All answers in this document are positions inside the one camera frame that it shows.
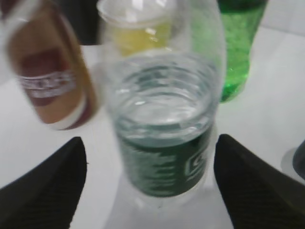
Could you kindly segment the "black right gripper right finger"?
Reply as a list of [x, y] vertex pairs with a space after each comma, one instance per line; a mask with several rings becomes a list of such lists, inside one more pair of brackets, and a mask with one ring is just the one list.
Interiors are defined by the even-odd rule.
[[213, 171], [235, 229], [303, 229], [305, 186], [221, 134]]

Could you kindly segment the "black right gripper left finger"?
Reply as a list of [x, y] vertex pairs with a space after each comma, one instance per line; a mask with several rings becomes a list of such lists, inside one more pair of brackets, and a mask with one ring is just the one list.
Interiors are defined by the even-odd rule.
[[68, 229], [87, 176], [83, 141], [74, 137], [0, 190], [2, 229]]

